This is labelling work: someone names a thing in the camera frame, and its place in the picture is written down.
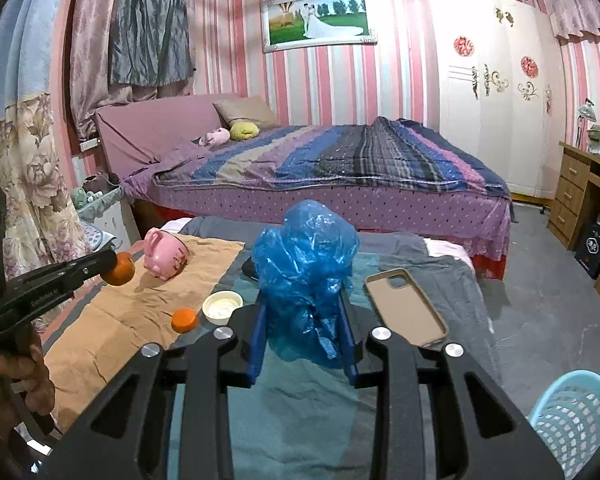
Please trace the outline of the person left hand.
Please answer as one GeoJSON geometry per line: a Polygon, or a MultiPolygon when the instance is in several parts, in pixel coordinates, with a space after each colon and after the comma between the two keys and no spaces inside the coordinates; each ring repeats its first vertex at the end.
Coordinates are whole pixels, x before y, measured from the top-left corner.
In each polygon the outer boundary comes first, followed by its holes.
{"type": "Polygon", "coordinates": [[[24,394],[24,404],[31,413],[49,415],[55,406],[55,385],[44,362],[42,340],[30,326],[29,347],[22,356],[0,352],[0,439],[6,441],[10,432],[22,422],[12,398],[12,384],[24,394]]]}

